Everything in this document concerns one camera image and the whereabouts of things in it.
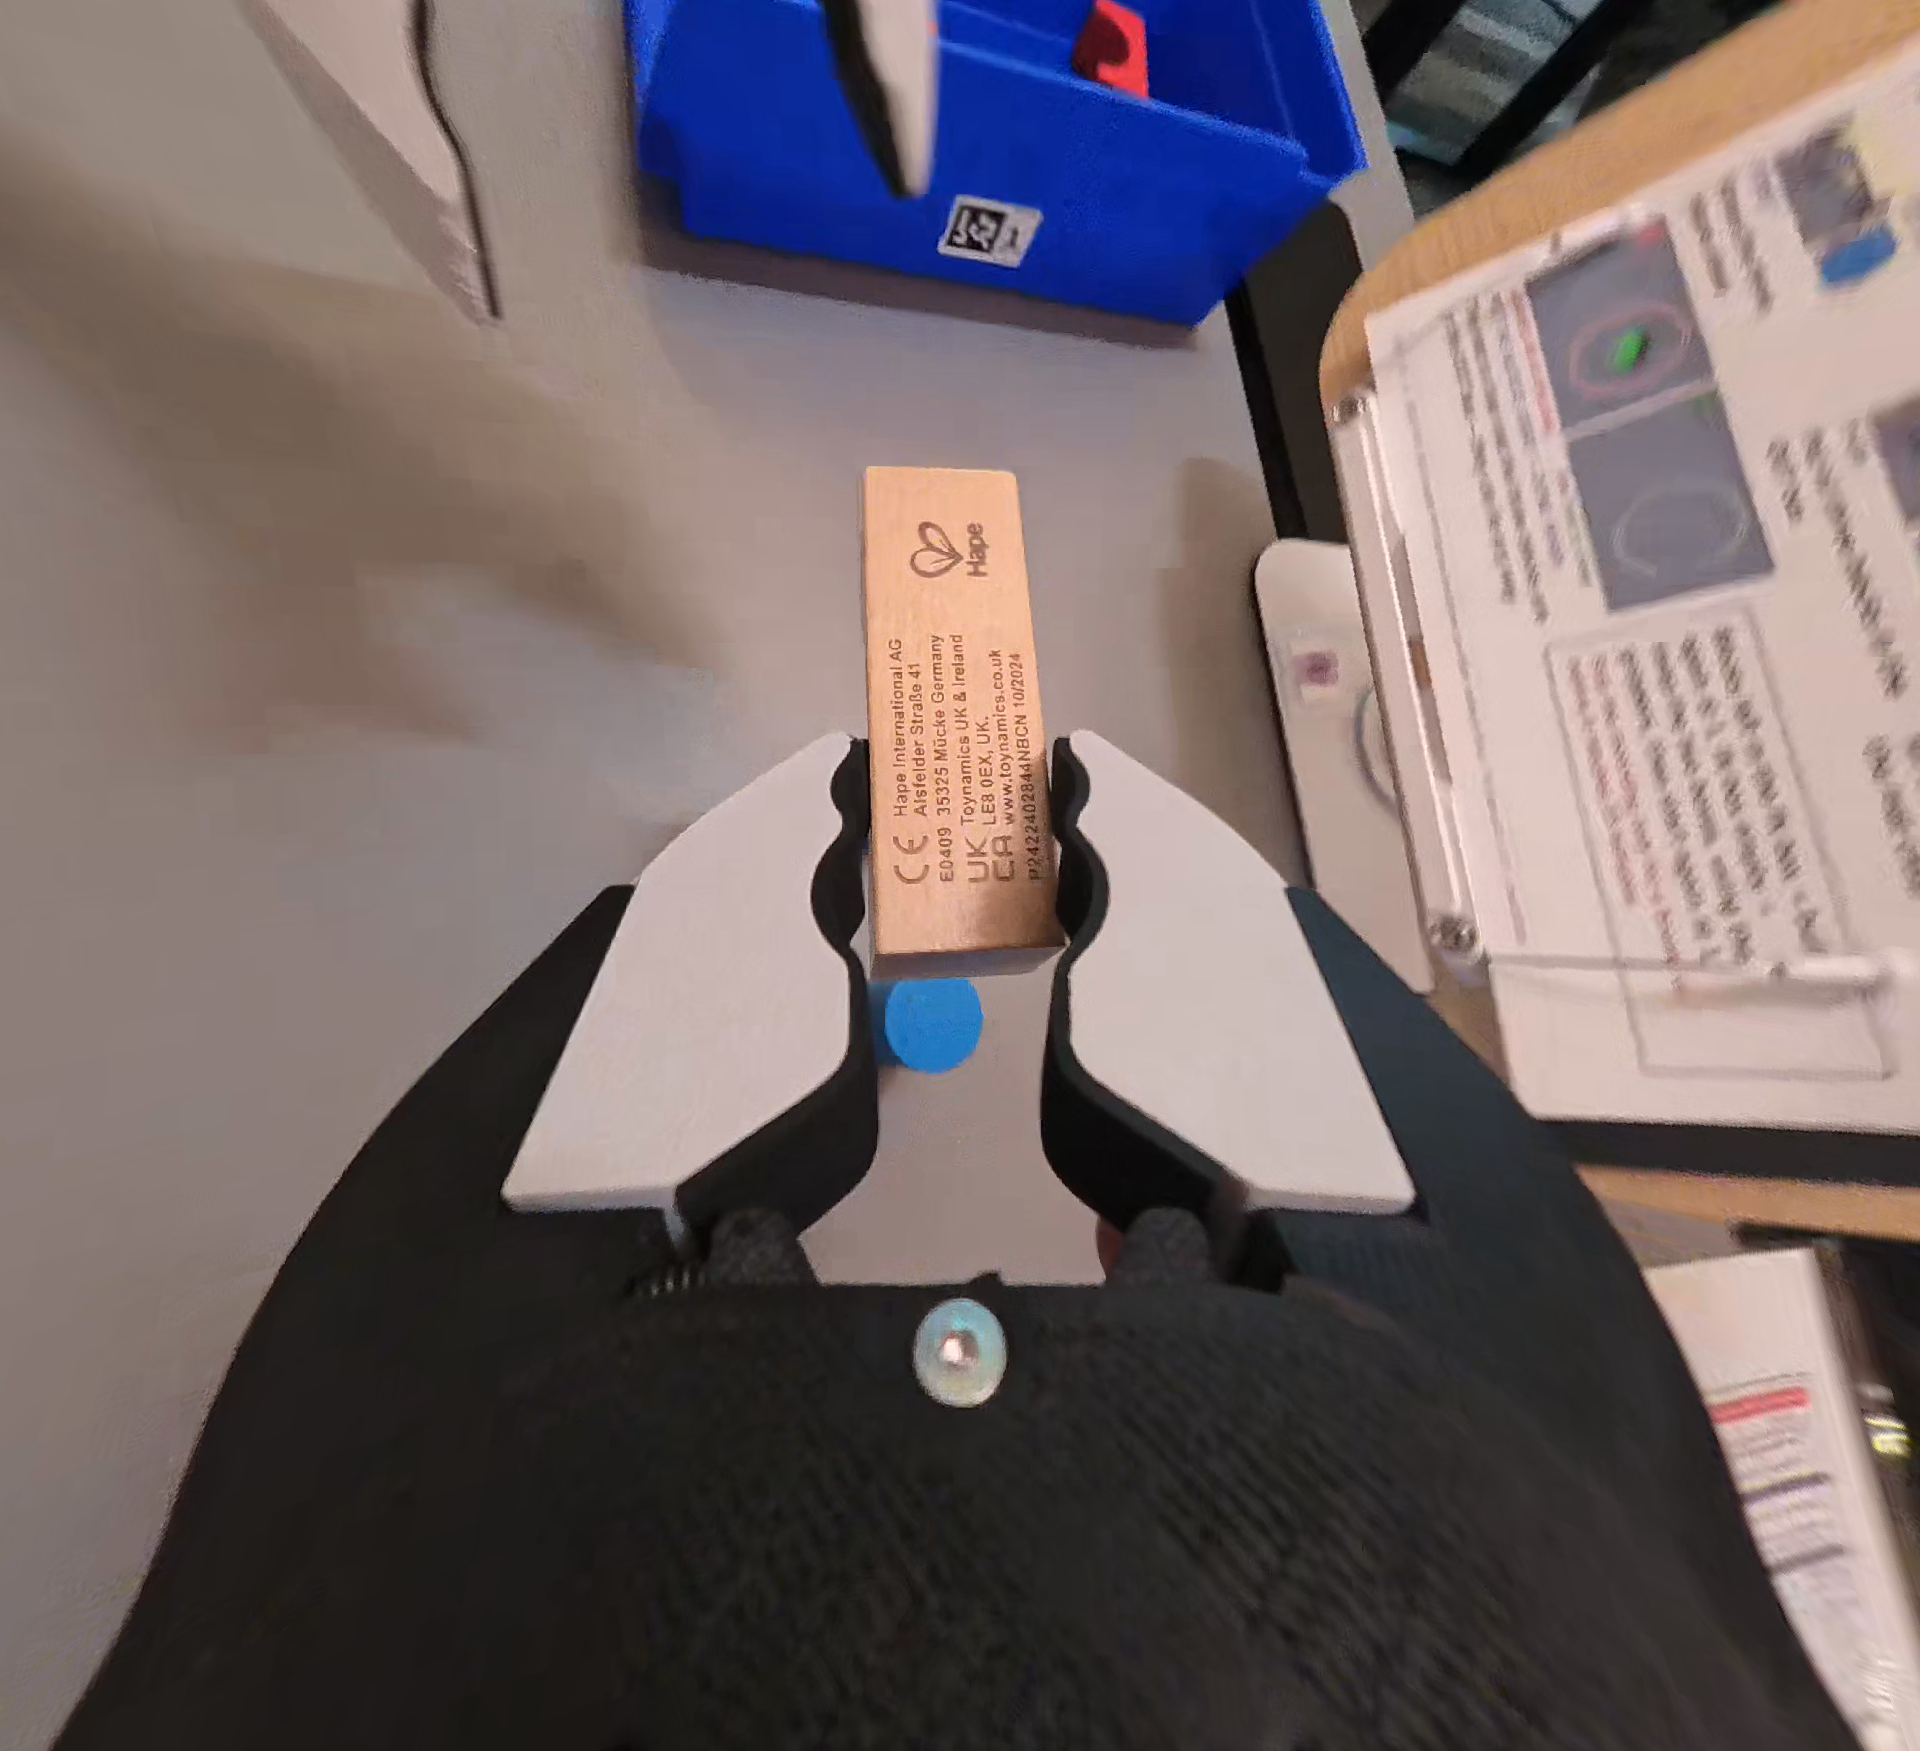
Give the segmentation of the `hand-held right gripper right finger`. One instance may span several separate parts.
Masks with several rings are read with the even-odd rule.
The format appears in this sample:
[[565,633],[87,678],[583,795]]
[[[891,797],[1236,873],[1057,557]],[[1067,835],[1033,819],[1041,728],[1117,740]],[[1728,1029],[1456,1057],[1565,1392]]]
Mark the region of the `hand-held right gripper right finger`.
[[1220,1251],[1271,1210],[1400,1216],[1418,1192],[1287,880],[1093,730],[1055,742],[1049,1166],[1099,1222],[1184,1210]]

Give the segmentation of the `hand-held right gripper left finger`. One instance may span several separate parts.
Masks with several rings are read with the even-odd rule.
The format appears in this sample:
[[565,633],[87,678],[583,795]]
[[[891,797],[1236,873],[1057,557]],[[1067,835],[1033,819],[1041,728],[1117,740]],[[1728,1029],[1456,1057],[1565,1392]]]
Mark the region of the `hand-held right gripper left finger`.
[[807,1231],[877,1152],[857,938],[867,744],[829,730],[680,833],[635,880],[502,1202],[649,1210],[674,1243],[738,1210]]

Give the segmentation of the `blue cylinder block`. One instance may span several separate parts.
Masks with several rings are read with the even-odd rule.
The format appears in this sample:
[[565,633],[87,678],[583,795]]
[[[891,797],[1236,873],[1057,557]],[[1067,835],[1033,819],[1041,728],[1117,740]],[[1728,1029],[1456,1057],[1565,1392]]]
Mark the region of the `blue cylinder block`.
[[970,978],[877,980],[867,1001],[881,1069],[944,1075],[978,1047],[984,1009]]

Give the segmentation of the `blue plastic bin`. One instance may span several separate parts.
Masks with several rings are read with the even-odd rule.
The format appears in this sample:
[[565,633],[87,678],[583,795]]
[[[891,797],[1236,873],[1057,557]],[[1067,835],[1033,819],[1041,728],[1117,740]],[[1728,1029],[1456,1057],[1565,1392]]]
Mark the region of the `blue plastic bin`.
[[926,196],[879,178],[815,0],[621,0],[635,157],[688,234],[1200,323],[1361,171],[1319,0],[1117,0],[1150,101],[1077,79],[1091,0],[938,0]]

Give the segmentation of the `natural wooden plank block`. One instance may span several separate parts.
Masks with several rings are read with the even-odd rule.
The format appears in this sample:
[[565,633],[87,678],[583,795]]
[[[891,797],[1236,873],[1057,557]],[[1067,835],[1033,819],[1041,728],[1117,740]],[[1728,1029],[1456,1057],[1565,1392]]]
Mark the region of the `natural wooden plank block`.
[[875,964],[1029,968],[1063,928],[1018,482],[865,468],[859,543]]

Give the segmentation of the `red arch block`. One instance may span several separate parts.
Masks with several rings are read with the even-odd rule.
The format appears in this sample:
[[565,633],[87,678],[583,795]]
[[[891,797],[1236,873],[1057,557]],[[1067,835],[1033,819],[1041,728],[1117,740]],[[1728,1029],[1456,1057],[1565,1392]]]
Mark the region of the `red arch block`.
[[1117,0],[1091,0],[1071,50],[1077,79],[1150,101],[1148,36],[1137,10]]

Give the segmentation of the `white document stand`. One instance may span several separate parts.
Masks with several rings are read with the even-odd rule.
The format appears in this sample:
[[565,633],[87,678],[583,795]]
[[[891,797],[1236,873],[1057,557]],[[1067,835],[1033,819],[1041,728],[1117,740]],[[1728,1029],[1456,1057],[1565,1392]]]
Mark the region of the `white document stand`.
[[1416,986],[1484,984],[1537,1116],[1914,1138],[1914,403],[1571,410],[1448,347],[1379,371],[1412,682],[1349,547],[1275,547],[1313,876]]

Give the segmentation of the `printed instruction sheet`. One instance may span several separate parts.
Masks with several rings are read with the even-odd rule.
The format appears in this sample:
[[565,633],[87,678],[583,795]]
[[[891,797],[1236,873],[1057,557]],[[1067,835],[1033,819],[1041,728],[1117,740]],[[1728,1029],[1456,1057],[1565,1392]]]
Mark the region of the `printed instruction sheet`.
[[1916,46],[1371,319],[1454,890],[1650,1071],[1916,1037]]

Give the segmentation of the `printed paper leaflet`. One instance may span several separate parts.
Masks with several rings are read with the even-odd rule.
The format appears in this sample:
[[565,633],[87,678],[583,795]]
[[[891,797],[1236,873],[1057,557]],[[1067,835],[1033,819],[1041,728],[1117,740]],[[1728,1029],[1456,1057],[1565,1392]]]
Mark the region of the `printed paper leaflet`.
[[1747,1527],[1859,1747],[1918,1745],[1916,1432],[1831,1247],[1648,1267]]

